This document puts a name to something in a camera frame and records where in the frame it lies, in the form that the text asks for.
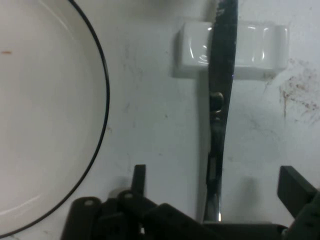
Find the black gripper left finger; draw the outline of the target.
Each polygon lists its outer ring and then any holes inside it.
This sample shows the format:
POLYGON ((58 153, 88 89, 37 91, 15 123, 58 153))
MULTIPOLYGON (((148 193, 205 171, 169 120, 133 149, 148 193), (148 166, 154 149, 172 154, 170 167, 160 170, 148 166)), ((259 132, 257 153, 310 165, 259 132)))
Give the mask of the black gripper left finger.
POLYGON ((70 207, 64 240, 216 240, 217 234, 167 203, 144 196, 146 166, 135 165, 131 187, 101 202, 81 197, 70 207))

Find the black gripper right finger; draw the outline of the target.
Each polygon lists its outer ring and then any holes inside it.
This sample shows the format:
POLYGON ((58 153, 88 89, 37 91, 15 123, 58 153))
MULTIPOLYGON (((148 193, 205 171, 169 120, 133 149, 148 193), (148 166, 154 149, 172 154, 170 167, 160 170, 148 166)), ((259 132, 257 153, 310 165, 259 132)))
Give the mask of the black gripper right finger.
POLYGON ((320 238, 320 191, 292 166, 281 166, 277 196, 294 218, 285 240, 320 238))

